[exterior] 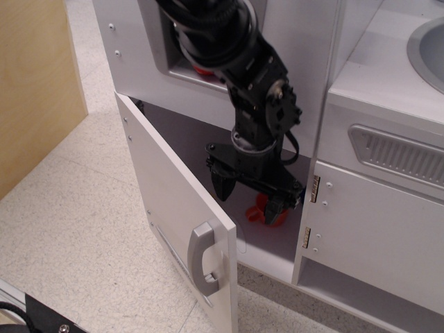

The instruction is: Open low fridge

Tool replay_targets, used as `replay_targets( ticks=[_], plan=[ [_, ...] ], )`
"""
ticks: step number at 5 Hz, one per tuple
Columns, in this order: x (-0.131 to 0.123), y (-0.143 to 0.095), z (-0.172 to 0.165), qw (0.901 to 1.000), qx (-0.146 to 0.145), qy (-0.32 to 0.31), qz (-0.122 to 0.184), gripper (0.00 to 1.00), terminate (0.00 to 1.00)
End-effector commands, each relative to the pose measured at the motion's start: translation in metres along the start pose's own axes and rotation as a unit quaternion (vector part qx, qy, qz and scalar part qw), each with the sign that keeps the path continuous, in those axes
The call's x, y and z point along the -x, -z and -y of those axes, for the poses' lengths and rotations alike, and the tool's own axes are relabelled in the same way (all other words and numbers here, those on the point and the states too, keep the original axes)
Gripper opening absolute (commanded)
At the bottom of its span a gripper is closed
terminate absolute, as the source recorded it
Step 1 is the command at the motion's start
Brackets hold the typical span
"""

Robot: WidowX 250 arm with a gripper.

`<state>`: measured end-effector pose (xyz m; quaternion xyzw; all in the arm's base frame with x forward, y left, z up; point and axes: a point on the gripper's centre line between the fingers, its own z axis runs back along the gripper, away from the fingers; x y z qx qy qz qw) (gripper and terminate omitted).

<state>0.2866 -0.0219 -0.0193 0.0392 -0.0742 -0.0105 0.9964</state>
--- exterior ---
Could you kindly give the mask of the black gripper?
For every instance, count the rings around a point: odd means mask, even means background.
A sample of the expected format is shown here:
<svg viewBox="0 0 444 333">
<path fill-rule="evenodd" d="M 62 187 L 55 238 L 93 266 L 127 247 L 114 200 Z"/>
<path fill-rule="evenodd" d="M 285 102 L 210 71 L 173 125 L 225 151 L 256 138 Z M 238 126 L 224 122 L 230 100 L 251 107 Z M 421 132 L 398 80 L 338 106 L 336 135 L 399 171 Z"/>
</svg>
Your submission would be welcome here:
<svg viewBox="0 0 444 333">
<path fill-rule="evenodd" d="M 285 209 L 297 207 L 304 188 L 286 169 L 299 157 L 298 141 L 295 137 L 290 137 L 289 141 L 296 153 L 288 160 L 281 159 L 281 141 L 265 151 L 253 152 L 240 151 L 234 144 L 207 144 L 207 166 L 218 199 L 226 201 L 236 183 L 240 182 L 269 197 L 265 206 L 265 224 L 278 224 Z"/>
</svg>

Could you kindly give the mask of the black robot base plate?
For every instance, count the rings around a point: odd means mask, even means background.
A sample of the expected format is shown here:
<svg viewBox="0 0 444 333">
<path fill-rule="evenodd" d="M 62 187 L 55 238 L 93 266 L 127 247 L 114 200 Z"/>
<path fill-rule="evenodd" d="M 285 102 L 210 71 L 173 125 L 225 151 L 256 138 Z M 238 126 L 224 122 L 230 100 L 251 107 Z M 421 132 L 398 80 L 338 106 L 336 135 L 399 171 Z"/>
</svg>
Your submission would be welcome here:
<svg viewBox="0 0 444 333">
<path fill-rule="evenodd" d="M 39 332 L 86 333 L 86 330 L 34 297 L 25 295 L 26 314 Z"/>
</svg>

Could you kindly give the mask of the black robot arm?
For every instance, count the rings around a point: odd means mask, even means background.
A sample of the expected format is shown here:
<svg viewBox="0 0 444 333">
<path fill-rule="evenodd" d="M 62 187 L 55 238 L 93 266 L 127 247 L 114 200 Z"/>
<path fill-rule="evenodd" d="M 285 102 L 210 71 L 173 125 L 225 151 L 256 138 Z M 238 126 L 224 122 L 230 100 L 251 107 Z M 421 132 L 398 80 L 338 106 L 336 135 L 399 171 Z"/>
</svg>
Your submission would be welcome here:
<svg viewBox="0 0 444 333">
<path fill-rule="evenodd" d="M 229 144 L 207 145 L 207 165 L 217 197 L 226 200 L 237 183 L 267 196 L 264 222 L 273 225 L 297 206 L 302 185 L 287 170 L 285 141 L 298 148 L 291 130 L 301 109 L 288 71 L 259 30 L 248 1 L 160 1 L 173 23 L 181 52 L 196 68 L 212 72 L 228 89 L 235 111 Z"/>
</svg>

